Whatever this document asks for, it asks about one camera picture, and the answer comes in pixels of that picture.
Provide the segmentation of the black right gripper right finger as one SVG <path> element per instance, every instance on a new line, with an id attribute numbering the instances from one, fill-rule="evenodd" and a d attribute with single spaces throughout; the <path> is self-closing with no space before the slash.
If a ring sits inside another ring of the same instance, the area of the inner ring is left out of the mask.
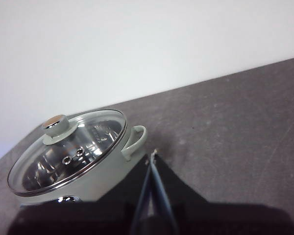
<path id="1" fill-rule="evenodd" d="M 294 222 L 284 210 L 208 201 L 183 182 L 156 151 L 152 158 L 181 235 L 294 235 Z"/>

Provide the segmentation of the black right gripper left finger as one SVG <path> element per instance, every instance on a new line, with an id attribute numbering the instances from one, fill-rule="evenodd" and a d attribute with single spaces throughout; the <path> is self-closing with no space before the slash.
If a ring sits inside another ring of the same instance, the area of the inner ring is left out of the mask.
<path id="1" fill-rule="evenodd" d="M 9 235 L 126 235 L 139 202 L 147 156 L 97 201 L 45 202 L 24 206 Z"/>

